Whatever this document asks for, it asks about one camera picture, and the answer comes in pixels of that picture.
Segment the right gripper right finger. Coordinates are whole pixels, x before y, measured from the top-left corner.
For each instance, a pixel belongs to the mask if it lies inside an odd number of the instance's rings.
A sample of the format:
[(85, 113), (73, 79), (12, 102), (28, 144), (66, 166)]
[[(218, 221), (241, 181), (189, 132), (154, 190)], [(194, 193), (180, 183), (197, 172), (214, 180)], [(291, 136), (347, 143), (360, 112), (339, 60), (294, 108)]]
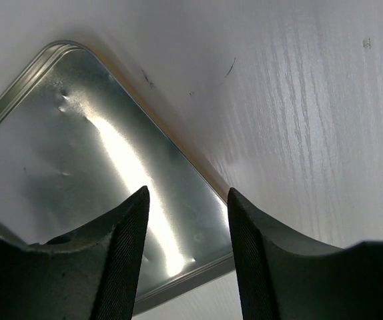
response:
[(383, 241), (325, 244), (236, 189), (228, 220), (244, 319), (383, 319)]

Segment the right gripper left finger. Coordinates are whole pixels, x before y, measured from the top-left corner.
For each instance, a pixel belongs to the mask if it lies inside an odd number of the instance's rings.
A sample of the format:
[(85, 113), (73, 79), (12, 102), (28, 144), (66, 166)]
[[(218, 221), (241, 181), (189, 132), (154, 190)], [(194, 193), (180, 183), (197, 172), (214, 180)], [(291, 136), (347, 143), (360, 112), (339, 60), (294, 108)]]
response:
[(0, 319), (131, 319), (148, 217), (142, 187), (46, 244), (0, 238)]

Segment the silver tin lid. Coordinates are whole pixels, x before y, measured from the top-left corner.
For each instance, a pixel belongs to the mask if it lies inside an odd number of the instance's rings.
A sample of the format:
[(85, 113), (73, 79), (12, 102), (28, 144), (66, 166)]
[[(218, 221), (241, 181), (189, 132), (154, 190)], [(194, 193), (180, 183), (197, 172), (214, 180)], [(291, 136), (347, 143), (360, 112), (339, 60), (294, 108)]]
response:
[(142, 186), (137, 314), (234, 270), (226, 196), (94, 51), (45, 46), (0, 96), (0, 237), (45, 243)]

